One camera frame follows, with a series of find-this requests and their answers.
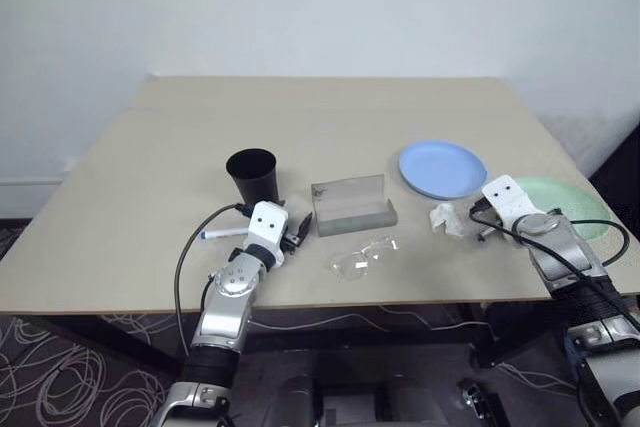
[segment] blue plate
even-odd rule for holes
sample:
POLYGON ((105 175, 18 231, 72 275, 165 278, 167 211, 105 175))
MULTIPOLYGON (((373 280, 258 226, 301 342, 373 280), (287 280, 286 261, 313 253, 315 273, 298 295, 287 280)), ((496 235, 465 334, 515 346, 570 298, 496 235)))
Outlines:
POLYGON ((400 155, 400 172, 421 194, 443 200, 471 195, 487 180, 487 169, 478 156, 442 141, 407 147, 400 155))

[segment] white tissue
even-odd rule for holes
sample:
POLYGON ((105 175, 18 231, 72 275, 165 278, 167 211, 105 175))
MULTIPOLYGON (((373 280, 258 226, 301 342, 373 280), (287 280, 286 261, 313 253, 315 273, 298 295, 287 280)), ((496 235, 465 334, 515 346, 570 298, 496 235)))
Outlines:
POLYGON ((431 219, 431 230, 434 233, 437 232, 438 227, 444 224, 445 234, 455 235, 456 237, 463 236, 464 228, 456 211, 453 209, 453 204, 448 202, 438 204, 435 209, 429 212, 429 218, 431 219))

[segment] black cup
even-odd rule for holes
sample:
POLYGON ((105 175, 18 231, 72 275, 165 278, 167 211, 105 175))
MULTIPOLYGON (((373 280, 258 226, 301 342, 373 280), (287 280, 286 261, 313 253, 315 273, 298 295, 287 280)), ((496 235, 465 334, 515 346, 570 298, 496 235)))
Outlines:
POLYGON ((236 183, 244 203, 253 206, 261 200, 278 202, 276 158, 264 149, 246 149, 227 160, 227 172, 236 183))

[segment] white wall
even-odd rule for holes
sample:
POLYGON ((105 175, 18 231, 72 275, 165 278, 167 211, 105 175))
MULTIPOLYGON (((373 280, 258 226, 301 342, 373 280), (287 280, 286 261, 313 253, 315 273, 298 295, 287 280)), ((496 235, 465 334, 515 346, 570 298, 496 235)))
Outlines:
MULTIPOLYGON (((0 180, 60 176, 149 74, 498 76, 590 174, 640 118, 638 20, 639 0, 0 0, 0 180)), ((51 189, 0 187, 0 217, 51 189)))

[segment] floor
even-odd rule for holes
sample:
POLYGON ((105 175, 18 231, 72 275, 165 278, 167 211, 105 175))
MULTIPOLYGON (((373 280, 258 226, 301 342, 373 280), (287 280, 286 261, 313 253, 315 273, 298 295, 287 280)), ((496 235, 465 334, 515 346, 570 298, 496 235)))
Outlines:
MULTIPOLYGON (((0 231, 0 254, 2 246, 9 246, 18 234, 19 230, 0 231)), ((449 325, 457 320, 451 308, 415 309, 434 325, 449 325)), ((262 312, 257 316, 265 323, 294 325, 345 312, 339 309, 313 313, 262 312)), ((359 312, 390 329, 417 323, 410 316, 388 315, 375 308, 359 312)), ((177 348, 176 330, 170 317, 120 316, 110 320, 166 352, 175 352, 177 348)), ((363 321, 347 319, 340 325, 336 323, 345 328, 353 325, 363 325, 363 321)), ((512 426, 586 425, 574 398, 536 390, 498 369, 476 371, 470 366, 470 353, 467 345, 440 345, 245 355, 234 384, 231 414, 238 427, 260 426, 278 387, 301 374, 334 385, 381 382, 404 376, 415 379, 430 393, 425 395, 436 401, 448 425, 475 426, 481 424, 464 406, 457 388, 460 380, 471 378, 500 395, 512 426)), ((511 359, 510 363, 521 370, 546 372, 570 380, 552 339, 511 359)), ((1 426, 146 426, 169 385, 170 379, 151 376, 74 346, 19 319, 0 316, 1 426)), ((339 423, 372 418, 370 404, 362 397, 332 397, 325 407, 326 418, 339 423)))

